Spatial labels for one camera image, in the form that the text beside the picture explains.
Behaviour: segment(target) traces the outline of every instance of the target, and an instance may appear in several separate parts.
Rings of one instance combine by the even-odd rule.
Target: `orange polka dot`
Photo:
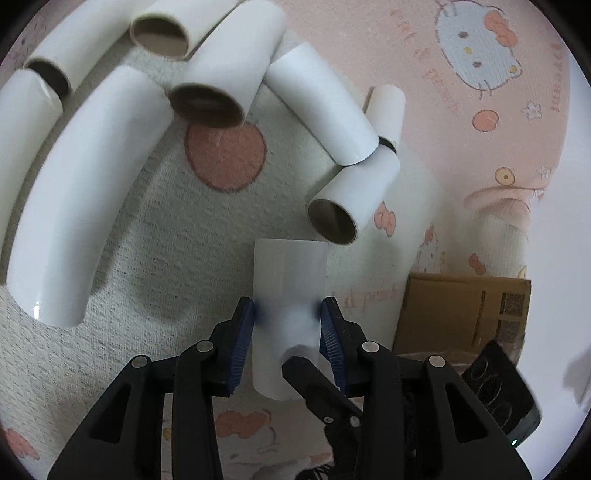
[[[498,124],[499,114],[494,110],[480,110],[472,118],[472,125],[479,132],[492,132]]]
[[[229,129],[190,125],[185,152],[195,175],[205,185],[236,192],[258,177],[267,145],[259,129],[249,123]]]
[[[504,187],[510,187],[515,183],[515,174],[510,168],[501,167],[495,172],[495,180],[498,184]]]
[[[266,410],[253,412],[246,417],[237,411],[228,410],[217,417],[215,421],[216,434],[218,437],[237,434],[241,439],[248,439],[269,421],[270,418]]]

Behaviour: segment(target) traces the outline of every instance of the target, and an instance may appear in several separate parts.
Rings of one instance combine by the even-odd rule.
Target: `white cardboard tube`
[[[229,14],[189,61],[170,94],[174,110],[212,128],[243,123],[285,33],[285,13],[249,0]]]
[[[349,245],[373,218],[400,171],[390,148],[379,145],[369,158],[345,167],[308,205],[308,218],[330,242]]]
[[[86,0],[39,44],[25,62],[60,98],[75,92],[99,59],[154,0]]]
[[[378,146],[378,136],[359,105],[309,43],[274,61],[265,83],[339,165],[354,165]]]
[[[129,35],[147,50],[185,59],[238,0],[159,0],[131,22]]]
[[[62,113],[57,94],[32,70],[17,70],[0,90],[0,250],[22,182]]]
[[[109,231],[173,116],[159,85],[118,67],[72,117],[33,184],[8,265],[8,291],[28,315],[82,322]]]
[[[394,85],[379,85],[374,88],[365,112],[378,136],[394,150],[398,148],[402,136],[405,106],[406,97],[401,89]]]
[[[261,238],[255,243],[252,384],[266,397],[301,398],[281,373],[291,356],[317,365],[327,256],[325,242]]]

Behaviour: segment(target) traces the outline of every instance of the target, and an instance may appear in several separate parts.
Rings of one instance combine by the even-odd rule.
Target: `white wall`
[[[532,212],[527,251],[532,298],[519,370],[542,423],[518,451],[542,480],[591,405],[591,87],[570,58],[570,113],[563,158]]]

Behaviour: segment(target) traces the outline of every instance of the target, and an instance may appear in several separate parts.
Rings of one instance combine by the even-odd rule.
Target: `cardboard box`
[[[496,339],[517,364],[531,282],[520,278],[411,274],[393,351],[425,360],[438,354],[459,372]]]

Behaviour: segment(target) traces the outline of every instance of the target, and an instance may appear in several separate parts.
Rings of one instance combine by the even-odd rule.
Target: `black electronic device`
[[[525,382],[502,348],[490,341],[462,378],[517,446],[538,427],[541,415]]]

